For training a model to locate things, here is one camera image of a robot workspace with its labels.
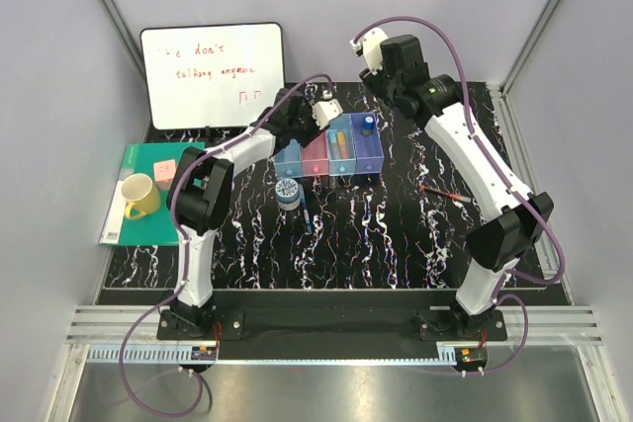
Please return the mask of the light blue bin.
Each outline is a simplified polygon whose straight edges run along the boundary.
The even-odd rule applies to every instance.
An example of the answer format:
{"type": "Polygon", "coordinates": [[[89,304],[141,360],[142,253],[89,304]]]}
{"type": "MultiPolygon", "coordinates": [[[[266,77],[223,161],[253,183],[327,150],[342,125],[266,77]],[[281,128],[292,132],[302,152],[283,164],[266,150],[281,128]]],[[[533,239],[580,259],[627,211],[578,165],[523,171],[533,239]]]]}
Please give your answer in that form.
{"type": "Polygon", "coordinates": [[[301,151],[302,148],[293,139],[274,155],[274,169],[278,179],[297,179],[304,176],[301,151]]]}

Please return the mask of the purple bin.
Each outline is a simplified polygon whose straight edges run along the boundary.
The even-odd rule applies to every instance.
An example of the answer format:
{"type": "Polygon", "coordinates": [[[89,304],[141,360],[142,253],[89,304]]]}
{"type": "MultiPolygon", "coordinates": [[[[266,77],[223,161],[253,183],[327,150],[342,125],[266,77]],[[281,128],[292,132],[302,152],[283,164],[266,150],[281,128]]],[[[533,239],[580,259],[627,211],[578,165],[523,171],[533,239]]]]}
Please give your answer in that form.
{"type": "Polygon", "coordinates": [[[356,175],[378,174],[382,171],[384,152],[377,126],[375,113],[352,113],[352,133],[356,152],[356,175]],[[361,133],[362,122],[365,116],[373,116],[376,126],[373,134],[365,137],[361,133]]]}

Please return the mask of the teal blue bin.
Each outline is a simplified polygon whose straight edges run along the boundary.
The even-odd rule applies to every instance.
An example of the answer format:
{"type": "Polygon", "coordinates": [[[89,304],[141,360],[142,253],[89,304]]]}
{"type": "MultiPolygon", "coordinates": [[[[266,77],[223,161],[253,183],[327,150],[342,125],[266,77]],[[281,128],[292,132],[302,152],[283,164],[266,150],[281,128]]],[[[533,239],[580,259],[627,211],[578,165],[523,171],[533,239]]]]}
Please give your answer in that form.
{"type": "Polygon", "coordinates": [[[343,114],[330,123],[325,133],[329,174],[331,176],[354,175],[356,171],[356,152],[352,133],[352,121],[343,114]]]}

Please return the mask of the blue white marker pen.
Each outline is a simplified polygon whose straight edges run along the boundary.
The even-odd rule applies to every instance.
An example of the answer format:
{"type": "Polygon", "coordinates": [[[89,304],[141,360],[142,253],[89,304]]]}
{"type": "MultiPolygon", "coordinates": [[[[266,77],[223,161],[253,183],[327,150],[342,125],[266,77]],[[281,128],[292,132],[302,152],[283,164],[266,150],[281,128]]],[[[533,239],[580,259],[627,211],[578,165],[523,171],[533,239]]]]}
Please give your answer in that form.
{"type": "Polygon", "coordinates": [[[334,131],[330,131],[327,135],[328,137],[328,145],[330,150],[330,155],[333,160],[340,159],[340,151],[337,144],[336,133],[334,131]]]}

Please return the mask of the orange highlighter pen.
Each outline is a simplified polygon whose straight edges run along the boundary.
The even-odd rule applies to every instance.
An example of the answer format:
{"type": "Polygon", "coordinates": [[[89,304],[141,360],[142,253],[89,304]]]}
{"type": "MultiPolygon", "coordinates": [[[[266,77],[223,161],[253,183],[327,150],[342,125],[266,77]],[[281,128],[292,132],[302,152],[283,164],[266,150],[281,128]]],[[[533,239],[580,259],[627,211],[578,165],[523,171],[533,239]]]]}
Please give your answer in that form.
{"type": "Polygon", "coordinates": [[[349,154],[349,149],[347,146],[345,133],[342,130],[339,130],[336,133],[336,138],[337,138],[337,144],[338,144],[341,158],[348,159],[350,154],[349,154]]]}

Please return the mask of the pink bin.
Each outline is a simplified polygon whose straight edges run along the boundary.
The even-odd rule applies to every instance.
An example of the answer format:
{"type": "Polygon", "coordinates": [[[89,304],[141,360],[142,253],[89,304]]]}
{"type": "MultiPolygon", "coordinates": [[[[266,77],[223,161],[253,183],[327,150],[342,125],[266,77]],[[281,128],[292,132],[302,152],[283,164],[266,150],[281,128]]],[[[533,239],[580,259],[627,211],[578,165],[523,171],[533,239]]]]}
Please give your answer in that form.
{"type": "Polygon", "coordinates": [[[322,176],[329,173],[329,160],[325,133],[322,133],[301,152],[305,176],[322,176]]]}

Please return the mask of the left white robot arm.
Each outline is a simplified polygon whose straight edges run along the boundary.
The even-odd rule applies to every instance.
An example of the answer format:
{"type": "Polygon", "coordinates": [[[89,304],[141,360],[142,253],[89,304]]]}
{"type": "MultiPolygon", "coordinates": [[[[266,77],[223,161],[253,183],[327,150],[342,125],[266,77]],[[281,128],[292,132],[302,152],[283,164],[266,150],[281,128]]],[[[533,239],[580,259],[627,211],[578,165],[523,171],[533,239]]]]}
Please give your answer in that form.
{"type": "Polygon", "coordinates": [[[216,146],[183,152],[166,204],[179,237],[177,285],[163,312],[165,327],[201,339],[214,330],[212,258],[226,220],[233,179],[266,161],[291,141],[305,147],[342,114],[332,91],[310,102],[297,87],[278,91],[273,106],[251,125],[216,146]]]}

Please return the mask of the grey blue glue stick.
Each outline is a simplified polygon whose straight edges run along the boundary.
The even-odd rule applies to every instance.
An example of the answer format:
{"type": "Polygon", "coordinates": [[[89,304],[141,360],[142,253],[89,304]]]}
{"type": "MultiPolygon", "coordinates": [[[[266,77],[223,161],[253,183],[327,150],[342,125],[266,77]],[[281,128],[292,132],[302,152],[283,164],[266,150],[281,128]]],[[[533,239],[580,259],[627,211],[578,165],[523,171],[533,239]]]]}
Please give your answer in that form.
{"type": "Polygon", "coordinates": [[[362,122],[361,133],[365,137],[369,137],[373,134],[376,126],[376,121],[373,116],[365,116],[362,122]]]}

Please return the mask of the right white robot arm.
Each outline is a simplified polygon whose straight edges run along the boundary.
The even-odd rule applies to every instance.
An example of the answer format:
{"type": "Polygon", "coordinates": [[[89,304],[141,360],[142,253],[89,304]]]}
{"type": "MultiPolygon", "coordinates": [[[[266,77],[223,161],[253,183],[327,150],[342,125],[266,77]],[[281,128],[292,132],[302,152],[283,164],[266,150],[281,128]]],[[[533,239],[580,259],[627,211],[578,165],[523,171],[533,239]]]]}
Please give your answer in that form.
{"type": "Polygon", "coordinates": [[[435,141],[479,206],[484,223],[467,236],[466,276],[437,318],[440,330],[471,339],[483,330],[504,280],[540,237],[553,201],[514,176],[481,128],[467,120],[461,85],[446,74],[430,75],[417,37],[390,38],[375,28],[354,49],[367,64],[361,81],[435,141]]]}

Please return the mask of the blue white tape roll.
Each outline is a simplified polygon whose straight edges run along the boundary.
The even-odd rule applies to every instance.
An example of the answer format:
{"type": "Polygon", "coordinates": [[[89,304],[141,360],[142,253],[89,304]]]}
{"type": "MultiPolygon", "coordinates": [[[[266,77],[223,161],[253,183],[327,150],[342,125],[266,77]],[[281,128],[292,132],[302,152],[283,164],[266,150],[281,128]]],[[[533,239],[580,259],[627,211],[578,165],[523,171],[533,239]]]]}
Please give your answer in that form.
{"type": "Polygon", "coordinates": [[[301,204],[300,183],[292,178],[281,178],[277,181],[275,198],[282,211],[293,211],[301,204]]]}

